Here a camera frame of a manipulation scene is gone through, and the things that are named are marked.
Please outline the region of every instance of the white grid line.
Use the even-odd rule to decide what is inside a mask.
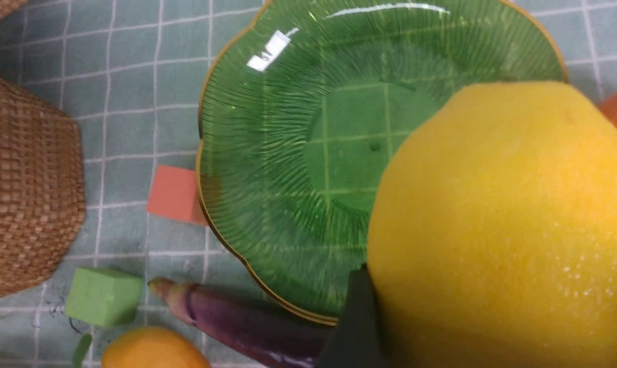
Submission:
[[[170,110],[170,109],[197,109],[199,107],[198,103],[174,103],[171,105],[161,105],[157,107],[151,107],[149,109],[135,109],[135,110],[121,110],[121,111],[112,111],[108,112],[108,116],[113,115],[124,115],[124,114],[144,114],[147,112],[154,112],[156,110]],[[84,119],[94,119],[104,117],[103,112],[98,112],[97,114],[87,114],[87,115],[79,115],[77,117],[73,117],[75,120],[84,120]]]
[[[65,52],[65,41],[63,42],[63,52]],[[147,62],[144,62],[144,63],[137,63],[137,64],[132,64],[132,65],[124,65],[124,66],[119,66],[119,67],[113,67],[113,68],[110,68],[108,70],[101,70],[101,71],[98,71],[98,72],[90,72],[90,73],[82,73],[82,74],[74,74],[74,75],[65,75],[65,69],[63,69],[63,73],[61,73],[61,75],[63,77],[56,77],[56,78],[42,79],[40,81],[26,82],[23,85],[24,86],[31,86],[33,84],[72,81],[72,80],[75,80],[75,79],[100,77],[102,75],[106,75],[107,73],[125,72],[127,70],[138,69],[138,68],[141,68],[141,67],[148,67],[148,66],[155,67],[157,65],[165,65],[165,64],[171,64],[171,63],[192,63],[192,62],[196,62],[196,61],[206,61],[206,60],[208,60],[208,58],[205,57],[205,56],[202,56],[200,58],[171,59],[171,60],[162,60],[162,61],[158,61],[158,62],[147,61]]]
[[[22,70],[24,69],[24,45],[23,42],[26,39],[26,29],[29,26],[29,12],[24,10],[24,28],[22,29],[22,33],[20,36],[20,61],[18,64],[18,68],[20,68],[18,70],[18,84],[21,85],[21,78],[22,78]]]
[[[58,108],[63,110],[63,96],[65,94],[65,73],[67,73],[67,68],[65,67],[66,60],[65,55],[67,54],[67,31],[70,29],[70,19],[72,18],[72,3],[71,0],[67,0],[67,19],[65,20],[65,28],[63,28],[63,47],[61,49],[61,75],[63,76],[60,80],[60,96],[58,96]]]
[[[617,2],[614,3],[603,3],[603,4],[593,4],[593,5],[582,5],[580,7],[570,7],[565,9],[554,9],[554,10],[544,10],[540,12],[531,12],[532,16],[540,17],[540,16],[553,16],[559,14],[568,14],[572,12],[580,12],[583,10],[596,10],[596,9],[610,9],[617,7]]]
[[[117,0],[112,0],[112,10],[110,12],[110,26],[108,35],[106,37],[106,70],[110,69],[110,39],[112,38],[112,29],[115,26],[115,13],[117,8]],[[97,214],[97,235],[95,240],[95,254],[93,258],[93,267],[97,267],[97,255],[100,251],[100,240],[102,239],[102,219],[103,219],[103,201],[104,201],[104,186],[105,186],[105,178],[106,178],[106,128],[108,123],[108,106],[110,100],[110,73],[106,73],[106,96],[104,97],[104,117],[102,121],[102,174],[100,175],[100,206],[98,208]],[[95,326],[90,326],[90,334],[95,336]],[[93,355],[95,349],[95,342],[90,344],[90,348],[88,349],[88,365],[93,366]]]
[[[136,205],[146,205],[147,201],[146,200],[135,200],[133,202],[120,202],[120,203],[110,203],[110,204],[105,204],[103,205],[103,209],[107,209],[107,208],[124,208],[124,207],[134,207]],[[87,210],[98,210],[99,209],[99,205],[87,205],[86,206]]]
[[[213,0],[208,0],[208,41],[206,42],[206,54],[210,58],[213,55]],[[212,61],[208,61],[208,70],[212,67]],[[203,244],[203,270],[201,270],[201,284],[205,284],[208,278],[208,263],[210,262],[208,248],[208,228],[206,228],[205,241]],[[206,353],[208,339],[206,333],[201,332],[201,351]]]
[[[65,256],[66,261],[81,261],[86,259],[130,259],[130,258],[145,258],[145,257],[198,257],[198,256],[216,256],[224,254],[220,250],[196,250],[196,251],[148,251],[138,253],[117,253],[117,254],[72,254]]]
[[[40,308],[42,308],[42,303],[44,303],[44,294],[47,291],[47,282],[43,282],[42,283],[42,290],[40,291],[40,301],[38,303],[38,307],[37,310],[40,310]],[[40,350],[40,312],[38,312],[36,310],[34,316],[33,316],[33,325],[35,326],[33,331],[33,339],[34,339],[34,343],[33,343],[33,368],[38,368],[38,350]]]
[[[164,0],[158,0],[158,32],[156,35],[156,51],[154,51],[154,108],[158,105],[158,56],[161,53],[161,39],[163,38],[163,6]],[[158,153],[158,146],[156,144],[156,136],[158,133],[158,110],[154,110],[154,133],[152,137],[152,149],[154,153],[154,159],[152,159],[151,167],[151,179],[149,181],[149,188],[154,183],[154,176],[156,175],[156,154]],[[151,214],[147,212],[147,233],[145,235],[145,253],[149,253],[149,231],[151,224]],[[149,257],[145,257],[145,282],[149,280]],[[149,287],[145,287],[145,307],[149,306]],[[144,314],[145,326],[149,324],[149,318],[147,313]]]
[[[74,0],[65,0],[65,2],[74,2]],[[191,21],[198,21],[198,20],[202,20],[202,19],[207,19],[209,24],[210,24],[212,22],[213,18],[218,18],[218,17],[221,17],[221,16],[229,16],[229,15],[248,14],[248,13],[251,13],[251,12],[256,12],[259,9],[260,8],[249,8],[249,9],[242,9],[242,10],[230,10],[230,11],[225,11],[225,12],[219,12],[217,14],[209,13],[209,14],[206,14],[206,15],[196,16],[196,17],[192,17],[192,18],[180,18],[180,19],[175,19],[175,20],[162,21],[162,22],[159,22],[159,23],[140,24],[138,26],[110,27],[110,28],[104,29],[104,30],[95,30],[95,31],[71,33],[70,35],[67,35],[67,38],[68,39],[72,39],[72,38],[77,38],[77,37],[85,37],[85,36],[91,36],[91,35],[100,35],[102,33],[119,32],[119,31],[144,30],[144,29],[147,29],[147,28],[158,28],[159,26],[170,26],[170,25],[173,25],[173,24],[188,23],[188,22],[191,22]],[[27,41],[27,42],[23,42],[21,45],[23,45],[23,46],[32,46],[34,44],[53,42],[53,41],[62,40],[62,39],[63,39],[63,36],[48,37],[48,38],[45,38],[45,39],[30,40],[30,41]],[[6,45],[6,46],[0,46],[0,50],[10,49],[10,48],[15,47],[15,46],[16,45],[14,45],[14,44]]]
[[[188,156],[190,154],[197,154],[197,151],[171,151],[161,153],[142,153],[142,154],[116,154],[115,156],[106,156],[103,158],[87,158],[83,161],[84,164],[102,163],[104,161],[121,160],[125,158],[153,158],[167,157],[167,156]]]
[[[594,72],[595,81],[597,82],[597,89],[599,91],[599,97],[601,100],[605,98],[605,93],[603,91],[603,82],[601,81],[601,71],[599,68],[599,62],[597,60],[597,47],[594,39],[594,35],[592,34],[592,22],[590,21],[589,10],[588,10],[588,0],[581,0],[582,12],[583,12],[583,20],[586,28],[586,36],[588,37],[588,46],[590,49],[590,58],[592,60],[592,70]]]

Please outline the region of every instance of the checkered tablecloth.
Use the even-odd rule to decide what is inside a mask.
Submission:
[[[0,23],[0,76],[81,126],[88,213],[46,284],[0,299],[0,366],[71,366],[79,335],[63,314],[78,266],[196,280],[264,298],[209,229],[148,215],[157,165],[194,167],[201,85],[262,0],[31,0]],[[518,0],[551,32],[573,84],[598,102],[617,91],[617,0]],[[214,368],[258,366],[175,320],[143,292],[135,322],[94,334],[86,366],[127,329],[158,325],[196,343]]]

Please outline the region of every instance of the orange fruit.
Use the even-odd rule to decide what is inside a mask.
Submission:
[[[617,130],[566,84],[463,88],[385,169],[367,262],[393,366],[617,368]]]
[[[211,368],[189,341],[164,328],[138,328],[103,352],[102,368]]]

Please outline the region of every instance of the black object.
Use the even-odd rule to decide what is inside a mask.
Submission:
[[[381,353],[378,308],[366,265],[351,271],[347,301],[315,368],[387,368]]]

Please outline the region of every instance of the green foam cube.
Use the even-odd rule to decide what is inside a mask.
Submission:
[[[95,326],[129,324],[135,317],[143,279],[107,268],[79,267],[65,314]]]

